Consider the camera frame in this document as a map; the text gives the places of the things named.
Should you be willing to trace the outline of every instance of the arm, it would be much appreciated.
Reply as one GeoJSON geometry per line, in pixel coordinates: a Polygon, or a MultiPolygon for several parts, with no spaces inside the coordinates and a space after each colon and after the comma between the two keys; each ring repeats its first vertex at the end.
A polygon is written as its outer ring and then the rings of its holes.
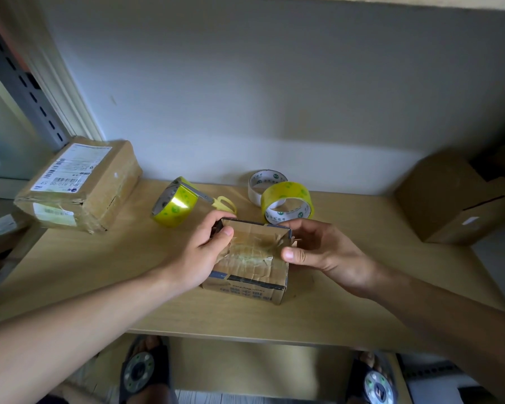
{"type": "Polygon", "coordinates": [[[209,239],[222,211],[208,214],[173,260],[124,282],[0,323],[0,403],[35,402],[136,321],[200,285],[233,236],[209,239]]]}
{"type": "Polygon", "coordinates": [[[348,292],[384,306],[505,401],[505,312],[378,264],[330,224],[283,224],[299,247],[284,248],[284,260],[319,269],[348,292]]]}

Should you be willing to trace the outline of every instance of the white sticker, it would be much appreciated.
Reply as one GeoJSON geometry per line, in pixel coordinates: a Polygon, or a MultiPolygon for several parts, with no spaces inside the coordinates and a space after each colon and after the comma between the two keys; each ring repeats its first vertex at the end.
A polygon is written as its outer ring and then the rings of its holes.
{"type": "Polygon", "coordinates": [[[468,225],[470,223],[472,223],[473,221],[475,221],[476,219],[478,219],[479,217],[469,217],[466,221],[464,221],[462,223],[462,225],[468,225]]]}
{"type": "Polygon", "coordinates": [[[0,217],[0,235],[17,229],[17,223],[11,214],[0,217]]]}
{"type": "Polygon", "coordinates": [[[73,143],[30,190],[75,193],[110,150],[109,146],[73,143]]]}
{"type": "Polygon", "coordinates": [[[39,221],[49,221],[54,224],[69,225],[71,227],[77,226],[75,222],[75,213],[73,211],[34,203],[34,215],[39,221]]]}

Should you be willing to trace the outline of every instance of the forearm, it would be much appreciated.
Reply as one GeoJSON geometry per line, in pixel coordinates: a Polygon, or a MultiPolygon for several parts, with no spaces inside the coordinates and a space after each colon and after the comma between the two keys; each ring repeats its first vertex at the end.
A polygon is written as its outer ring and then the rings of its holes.
{"type": "Polygon", "coordinates": [[[505,400],[505,312],[384,267],[368,292],[438,353],[505,400]]]}
{"type": "Polygon", "coordinates": [[[179,292],[151,271],[0,323],[0,403],[37,401],[179,292]]]}

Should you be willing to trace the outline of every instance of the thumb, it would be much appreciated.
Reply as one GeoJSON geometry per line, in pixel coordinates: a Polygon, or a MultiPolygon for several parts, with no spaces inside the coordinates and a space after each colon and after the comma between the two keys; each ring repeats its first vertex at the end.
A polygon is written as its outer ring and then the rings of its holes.
{"type": "Polygon", "coordinates": [[[281,257],[285,262],[295,265],[308,265],[310,267],[322,268],[323,255],[314,251],[305,251],[301,248],[284,247],[281,257]]]}
{"type": "Polygon", "coordinates": [[[213,238],[203,246],[210,253],[218,254],[221,252],[225,246],[230,244],[230,240],[234,236],[234,229],[232,227],[224,227],[218,233],[216,233],[213,238]]]}

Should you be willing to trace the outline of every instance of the black sandal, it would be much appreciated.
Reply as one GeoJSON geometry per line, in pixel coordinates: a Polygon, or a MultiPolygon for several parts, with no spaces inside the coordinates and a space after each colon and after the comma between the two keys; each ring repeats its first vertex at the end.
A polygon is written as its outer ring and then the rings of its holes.
{"type": "Polygon", "coordinates": [[[135,346],[145,338],[144,334],[135,338],[121,365],[120,404],[126,403],[129,398],[152,384],[166,384],[170,387],[168,337],[158,336],[159,345],[157,347],[132,356],[135,346]]]}

